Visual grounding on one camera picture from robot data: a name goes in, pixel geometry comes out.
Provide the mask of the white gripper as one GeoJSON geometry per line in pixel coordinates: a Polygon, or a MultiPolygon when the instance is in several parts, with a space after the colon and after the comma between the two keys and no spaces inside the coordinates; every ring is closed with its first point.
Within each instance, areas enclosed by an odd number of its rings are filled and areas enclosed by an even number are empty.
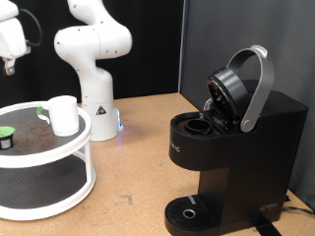
{"type": "Polygon", "coordinates": [[[20,21],[16,18],[0,21],[0,56],[4,58],[4,74],[14,75],[15,59],[30,52],[20,21]]]}

